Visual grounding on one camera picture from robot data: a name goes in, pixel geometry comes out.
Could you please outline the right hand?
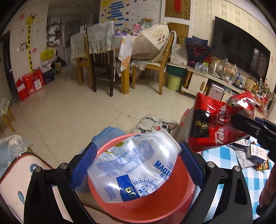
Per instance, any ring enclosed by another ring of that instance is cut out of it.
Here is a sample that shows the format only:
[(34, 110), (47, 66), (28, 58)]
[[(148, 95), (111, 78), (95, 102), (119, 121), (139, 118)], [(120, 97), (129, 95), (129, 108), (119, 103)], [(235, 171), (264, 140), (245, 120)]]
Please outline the right hand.
[(259, 206), (269, 205), (275, 194), (275, 172), (270, 172), (269, 178), (265, 183), (265, 187), (262, 190), (259, 198)]

